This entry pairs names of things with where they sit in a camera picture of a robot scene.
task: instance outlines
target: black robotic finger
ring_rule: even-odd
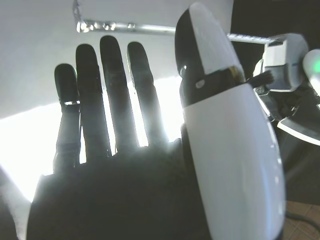
[[[131,42],[127,48],[130,75],[140,103],[145,133],[149,146],[163,145],[168,142],[159,100],[150,71],[147,54],[139,42]]]
[[[92,46],[76,49],[77,83],[87,162],[111,157],[97,56]]]
[[[54,70],[54,78],[62,111],[53,160],[53,171],[56,173],[68,171],[79,164],[81,124],[74,68],[69,64],[60,64]]]
[[[100,53],[116,148],[118,152],[130,151],[138,146],[138,138],[118,41],[113,36],[102,37]]]

